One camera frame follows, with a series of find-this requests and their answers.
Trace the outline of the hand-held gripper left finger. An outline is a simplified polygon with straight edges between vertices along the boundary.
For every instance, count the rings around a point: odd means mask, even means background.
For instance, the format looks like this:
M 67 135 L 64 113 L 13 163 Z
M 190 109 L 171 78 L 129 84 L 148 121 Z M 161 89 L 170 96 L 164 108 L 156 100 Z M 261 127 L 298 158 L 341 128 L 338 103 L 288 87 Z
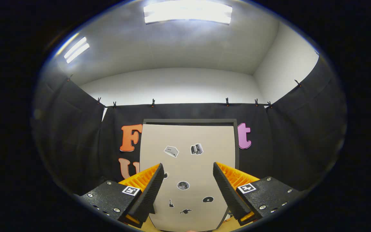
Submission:
M 163 164 L 156 164 L 120 182 L 107 180 L 78 196 L 90 210 L 125 227 L 141 228 L 150 213 L 164 179 Z

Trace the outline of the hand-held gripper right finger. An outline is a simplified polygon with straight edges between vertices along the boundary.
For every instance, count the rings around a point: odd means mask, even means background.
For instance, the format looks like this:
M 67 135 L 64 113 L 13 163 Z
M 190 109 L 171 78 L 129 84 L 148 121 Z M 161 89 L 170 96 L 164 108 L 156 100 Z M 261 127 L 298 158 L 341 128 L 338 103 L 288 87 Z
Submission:
M 274 177 L 257 178 L 215 162 L 213 177 L 240 226 L 272 219 L 302 198 L 302 192 Z

